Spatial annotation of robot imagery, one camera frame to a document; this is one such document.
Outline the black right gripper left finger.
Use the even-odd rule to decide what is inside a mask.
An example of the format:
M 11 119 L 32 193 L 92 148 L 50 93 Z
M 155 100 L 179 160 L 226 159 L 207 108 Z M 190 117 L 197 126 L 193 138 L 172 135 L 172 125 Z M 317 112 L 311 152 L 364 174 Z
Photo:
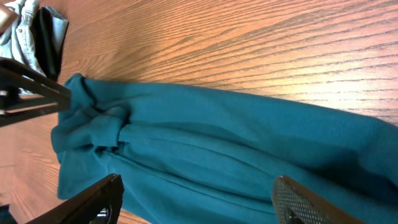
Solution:
M 123 192 L 121 176 L 110 174 L 29 223 L 115 224 L 123 204 Z

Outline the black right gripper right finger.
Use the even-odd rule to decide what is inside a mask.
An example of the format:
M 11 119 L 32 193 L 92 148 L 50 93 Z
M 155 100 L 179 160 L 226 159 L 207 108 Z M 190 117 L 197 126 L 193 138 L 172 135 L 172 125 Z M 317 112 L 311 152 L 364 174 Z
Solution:
M 363 224 L 286 175 L 275 178 L 272 204 L 279 224 Z

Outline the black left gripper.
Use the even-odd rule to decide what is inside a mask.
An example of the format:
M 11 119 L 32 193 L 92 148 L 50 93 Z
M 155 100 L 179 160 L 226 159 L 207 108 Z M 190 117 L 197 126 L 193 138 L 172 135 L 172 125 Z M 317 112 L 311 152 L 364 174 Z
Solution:
M 68 110 L 71 92 L 22 63 L 1 58 L 1 126 Z

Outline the dark blue polo shirt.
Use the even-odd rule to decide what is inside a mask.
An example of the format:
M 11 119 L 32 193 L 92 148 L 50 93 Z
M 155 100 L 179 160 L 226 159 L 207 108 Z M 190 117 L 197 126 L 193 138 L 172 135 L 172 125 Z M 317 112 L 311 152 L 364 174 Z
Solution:
M 397 127 L 369 116 L 188 85 L 76 74 L 51 133 L 58 197 L 108 174 L 151 223 L 275 223 L 287 175 L 366 223 L 397 222 Z

